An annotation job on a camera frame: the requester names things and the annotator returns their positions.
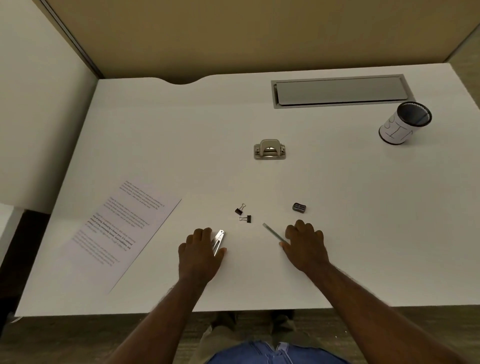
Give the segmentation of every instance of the hand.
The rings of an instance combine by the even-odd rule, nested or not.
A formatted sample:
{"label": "hand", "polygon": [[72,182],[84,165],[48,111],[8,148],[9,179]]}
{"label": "hand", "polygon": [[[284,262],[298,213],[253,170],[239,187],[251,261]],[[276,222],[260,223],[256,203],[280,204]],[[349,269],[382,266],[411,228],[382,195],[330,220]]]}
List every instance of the hand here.
{"label": "hand", "polygon": [[215,276],[227,249],[221,248],[213,255],[211,233],[211,228],[196,229],[186,243],[179,245],[179,279],[193,280],[205,288]]}
{"label": "hand", "polygon": [[280,242],[280,246],[295,268],[307,276],[310,277],[321,264],[329,264],[324,234],[320,230],[314,231],[312,224],[297,220],[295,226],[287,226],[285,237],[290,239],[290,244]]}

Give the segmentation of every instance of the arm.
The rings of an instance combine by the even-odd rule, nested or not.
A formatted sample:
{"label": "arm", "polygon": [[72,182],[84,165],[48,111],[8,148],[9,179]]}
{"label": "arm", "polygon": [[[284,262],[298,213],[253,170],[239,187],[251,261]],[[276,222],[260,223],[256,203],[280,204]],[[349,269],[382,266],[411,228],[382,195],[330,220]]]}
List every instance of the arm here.
{"label": "arm", "polygon": [[280,243],[340,315],[368,363],[466,363],[418,326],[339,271],[329,260],[324,235],[298,220]]}
{"label": "arm", "polygon": [[227,251],[222,248],[213,255],[211,232],[210,228],[197,229],[180,244],[177,284],[114,351],[107,364],[173,362],[190,313]]}

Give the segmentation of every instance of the white desk surface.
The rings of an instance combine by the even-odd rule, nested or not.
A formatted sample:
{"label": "white desk surface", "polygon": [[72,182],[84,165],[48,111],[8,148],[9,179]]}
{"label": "white desk surface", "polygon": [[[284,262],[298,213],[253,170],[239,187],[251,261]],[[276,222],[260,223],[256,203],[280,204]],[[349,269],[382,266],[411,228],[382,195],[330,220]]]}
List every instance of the white desk surface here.
{"label": "white desk surface", "polygon": [[[399,73],[433,114],[402,146],[378,136],[398,104],[273,108],[271,80]],[[285,160],[253,159],[266,138]],[[480,304],[479,141],[480,111],[448,64],[100,80],[16,314],[148,312],[177,280],[179,243],[206,226],[226,231],[228,254],[195,310],[329,307],[262,227],[298,218],[391,305]],[[58,250],[132,175],[182,201],[102,295]]]}

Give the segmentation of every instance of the floor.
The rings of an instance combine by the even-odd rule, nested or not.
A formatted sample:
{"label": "floor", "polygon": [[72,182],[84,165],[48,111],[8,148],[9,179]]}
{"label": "floor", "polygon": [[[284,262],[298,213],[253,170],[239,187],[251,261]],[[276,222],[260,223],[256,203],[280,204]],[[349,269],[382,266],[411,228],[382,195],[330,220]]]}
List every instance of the floor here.
{"label": "floor", "polygon": [[[450,60],[480,106],[480,28]],[[408,307],[399,311],[476,363],[480,359],[480,306]],[[0,364],[101,363],[144,315],[24,317],[9,323],[0,340]],[[192,314],[175,357],[186,363],[212,319]],[[297,327],[317,336],[324,347],[352,363],[365,363],[352,337],[332,309],[299,310]],[[239,315],[238,330],[269,340],[266,312]]]}

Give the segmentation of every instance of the pencil sharpener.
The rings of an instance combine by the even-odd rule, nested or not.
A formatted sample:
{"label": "pencil sharpener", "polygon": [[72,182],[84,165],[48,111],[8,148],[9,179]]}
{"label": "pencil sharpener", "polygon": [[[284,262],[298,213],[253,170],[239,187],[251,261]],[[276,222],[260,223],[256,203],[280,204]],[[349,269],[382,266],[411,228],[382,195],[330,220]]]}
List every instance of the pencil sharpener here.
{"label": "pencil sharpener", "polygon": [[301,213],[304,213],[306,209],[307,209],[307,207],[305,205],[298,204],[298,203],[294,203],[293,206],[292,206],[293,211],[298,211],[298,212],[301,212]]}

